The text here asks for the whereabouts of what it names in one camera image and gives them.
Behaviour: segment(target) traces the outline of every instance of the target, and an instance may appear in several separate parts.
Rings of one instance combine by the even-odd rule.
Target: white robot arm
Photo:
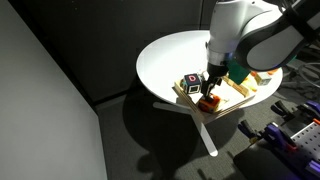
[[[207,43],[208,92],[226,75],[231,59],[255,71],[279,68],[318,40],[320,0],[298,0],[281,12],[262,0],[218,0]]]

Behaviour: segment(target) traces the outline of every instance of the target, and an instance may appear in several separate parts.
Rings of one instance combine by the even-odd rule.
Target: table top
[[[174,82],[184,75],[207,68],[205,43],[210,34],[206,30],[185,31],[162,37],[149,44],[139,55],[136,68],[144,86],[155,96],[183,108],[188,105],[177,101]],[[255,97],[241,108],[259,103],[271,96],[280,86],[282,69],[279,69],[266,86],[259,86]]]

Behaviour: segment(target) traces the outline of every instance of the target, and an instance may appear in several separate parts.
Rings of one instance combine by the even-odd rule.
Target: wooden tray
[[[238,109],[241,105],[250,101],[255,96],[255,92],[251,91],[245,86],[237,85],[229,78],[223,77],[221,85],[215,86],[215,88],[211,91],[212,94],[215,94],[221,98],[220,105],[217,107],[216,112],[209,114],[201,111],[198,108],[197,103],[202,97],[202,94],[186,94],[180,86],[180,82],[181,80],[178,80],[174,83],[174,89],[177,95],[181,100],[190,106],[191,111],[204,124],[216,120]]]

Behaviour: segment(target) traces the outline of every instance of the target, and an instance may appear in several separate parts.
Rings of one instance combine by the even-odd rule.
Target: table leg
[[[213,144],[213,141],[212,141],[206,127],[204,126],[204,124],[201,121],[199,121],[196,118],[196,116],[193,113],[191,113],[191,116],[192,116],[193,122],[196,125],[196,127],[199,131],[199,134],[203,140],[203,143],[206,146],[209,154],[211,156],[217,156],[218,150],[217,150],[216,146]]]
[[[158,109],[162,109],[162,110],[182,113],[182,114],[190,114],[189,109],[181,108],[181,107],[174,106],[174,105],[168,104],[168,103],[154,102],[153,107],[158,108]]]
[[[216,146],[213,144],[213,141],[204,126],[204,124],[196,117],[194,113],[190,111],[190,109],[185,109],[185,108],[180,108],[177,106],[174,106],[172,104],[167,104],[167,103],[160,103],[160,102],[154,102],[153,103],[154,108],[162,109],[162,110],[167,110],[167,111],[172,111],[172,112],[178,112],[182,114],[189,114],[192,116],[193,122],[196,125],[198,132],[203,140],[204,145],[206,146],[209,154],[211,156],[217,156],[218,155],[218,150]]]

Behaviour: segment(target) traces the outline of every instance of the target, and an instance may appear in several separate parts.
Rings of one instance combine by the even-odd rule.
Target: green object
[[[250,70],[240,66],[234,59],[228,62],[227,67],[229,68],[229,79],[238,85],[241,84],[250,73]]]

